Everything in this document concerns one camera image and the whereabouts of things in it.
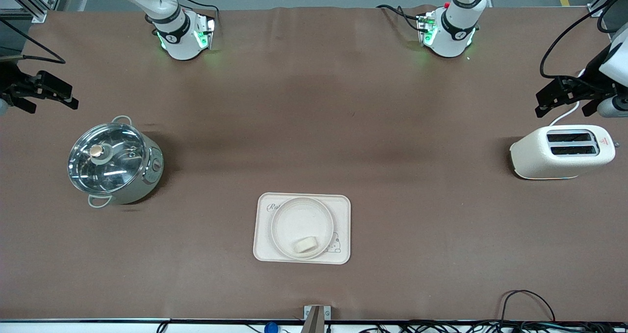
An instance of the glass lid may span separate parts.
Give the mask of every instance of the glass lid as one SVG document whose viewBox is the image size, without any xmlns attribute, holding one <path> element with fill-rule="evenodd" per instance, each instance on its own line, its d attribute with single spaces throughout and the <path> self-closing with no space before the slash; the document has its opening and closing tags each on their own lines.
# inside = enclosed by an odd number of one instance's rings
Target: glass lid
<svg viewBox="0 0 628 333">
<path fill-rule="evenodd" d="M 110 194 L 133 181 L 147 158 L 138 130 L 123 123 L 105 123 L 88 130 L 74 144 L 68 174 L 83 192 Z"/>
</svg>

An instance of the pot handle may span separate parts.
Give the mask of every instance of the pot handle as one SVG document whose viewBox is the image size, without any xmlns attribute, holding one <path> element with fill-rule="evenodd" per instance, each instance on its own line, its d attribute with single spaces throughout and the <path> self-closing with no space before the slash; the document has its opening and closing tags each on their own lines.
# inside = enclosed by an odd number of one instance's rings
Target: pot handle
<svg viewBox="0 0 628 333">
<path fill-rule="evenodd" d="M 114 119 L 111 120 L 111 123 L 116 123 L 121 119 L 127 119 L 129 121 L 128 125 L 129 126 L 133 126 L 133 121 L 131 121 L 131 118 L 129 116 L 126 115 L 120 115 L 120 116 L 116 116 Z"/>
<path fill-rule="evenodd" d="M 89 204 L 89 206 L 91 206 L 92 208 L 104 208 L 105 206 L 108 206 L 109 203 L 111 203 L 111 200 L 113 199 L 113 196 L 105 196 L 105 197 L 101 197 L 101 196 L 97 196 L 97 195 L 88 195 L 87 196 L 87 203 Z M 96 205 L 94 204 L 94 199 L 105 199 L 105 203 L 101 204 L 101 205 Z"/>
</svg>

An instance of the tofu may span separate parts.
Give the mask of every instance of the tofu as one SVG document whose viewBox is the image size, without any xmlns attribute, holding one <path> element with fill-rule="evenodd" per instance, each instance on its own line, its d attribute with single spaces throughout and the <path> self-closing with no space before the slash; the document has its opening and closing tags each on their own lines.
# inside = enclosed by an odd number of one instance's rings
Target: tofu
<svg viewBox="0 0 628 333">
<path fill-rule="evenodd" d="M 316 248 L 318 248 L 318 241 L 314 236 L 300 239 L 299 241 L 296 241 L 296 243 L 294 243 L 294 245 L 292 246 L 292 249 L 296 253 L 310 252 L 311 250 L 315 250 Z"/>
</svg>

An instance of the white plate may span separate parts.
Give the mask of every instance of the white plate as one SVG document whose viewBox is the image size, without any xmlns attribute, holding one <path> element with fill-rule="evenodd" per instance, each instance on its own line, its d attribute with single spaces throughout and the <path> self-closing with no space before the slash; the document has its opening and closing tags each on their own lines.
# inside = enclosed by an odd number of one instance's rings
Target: white plate
<svg viewBox="0 0 628 333">
<path fill-rule="evenodd" d="M 308 197 L 323 203 L 334 219 L 332 243 L 320 256 L 312 259 L 293 259 L 281 253 L 274 244 L 271 224 L 276 210 L 291 199 Z M 351 202 L 343 195 L 285 194 L 268 192 L 258 199 L 253 238 L 253 255 L 264 262 L 345 264 L 351 258 Z"/>
<path fill-rule="evenodd" d="M 273 243 L 284 255 L 293 259 L 319 256 L 332 242 L 334 219 L 329 209 L 313 198 L 298 197 L 280 206 L 271 220 Z M 315 237 L 317 246 L 304 253 L 294 250 L 296 243 Z"/>
</svg>

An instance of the plate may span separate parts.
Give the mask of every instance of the plate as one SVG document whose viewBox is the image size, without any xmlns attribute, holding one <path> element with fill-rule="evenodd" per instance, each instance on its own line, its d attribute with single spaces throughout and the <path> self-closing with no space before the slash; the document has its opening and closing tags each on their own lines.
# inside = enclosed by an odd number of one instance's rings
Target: plate
<svg viewBox="0 0 628 333">
<path fill-rule="evenodd" d="M 329 209 L 316 199 L 298 197 L 280 206 L 271 219 L 271 236 L 277 249 L 293 259 L 317 257 L 332 242 L 334 219 Z M 316 237 L 317 246 L 304 253 L 294 250 L 296 243 Z"/>
</svg>

